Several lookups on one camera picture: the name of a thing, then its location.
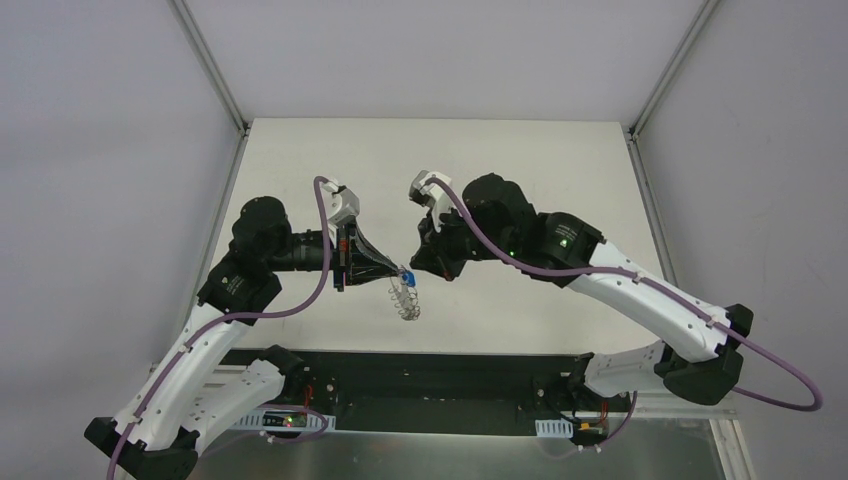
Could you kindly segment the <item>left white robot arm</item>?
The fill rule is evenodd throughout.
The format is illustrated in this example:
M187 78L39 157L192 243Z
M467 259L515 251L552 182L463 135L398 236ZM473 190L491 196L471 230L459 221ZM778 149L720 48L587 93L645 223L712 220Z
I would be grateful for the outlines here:
M388 279L401 294L412 274L362 235L357 199L337 193L319 203L318 231L292 230L283 203L248 201L232 227L228 252L210 271L183 332L136 397L118 414L93 419L88 441L109 459L107 472L138 479L184 479L202 452L234 422L276 399L305 398L303 359L274 345L210 396L201 389L224 356L266 315L281 292L279 274L317 271L321 284L343 290Z

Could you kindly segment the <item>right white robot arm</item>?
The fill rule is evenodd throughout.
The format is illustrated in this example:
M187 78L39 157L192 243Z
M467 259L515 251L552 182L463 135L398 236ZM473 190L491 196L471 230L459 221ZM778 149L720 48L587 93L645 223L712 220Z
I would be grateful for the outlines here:
M490 173L455 204L450 181L422 171L411 201L427 208L410 265L453 281L469 261L501 260L530 278L569 288L635 321L657 338L642 348L581 356L567 384L583 410L605 398L663 389L698 405L718 404L736 386L738 347L753 313L699 300L643 270L595 227L565 212L538 212L514 182Z

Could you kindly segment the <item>blue tagged key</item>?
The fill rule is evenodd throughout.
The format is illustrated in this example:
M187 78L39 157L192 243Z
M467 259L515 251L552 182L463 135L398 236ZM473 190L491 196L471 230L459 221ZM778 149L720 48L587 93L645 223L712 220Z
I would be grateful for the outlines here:
M408 270L402 270L400 272L400 279L405 286L409 288L416 287L416 278L413 272Z

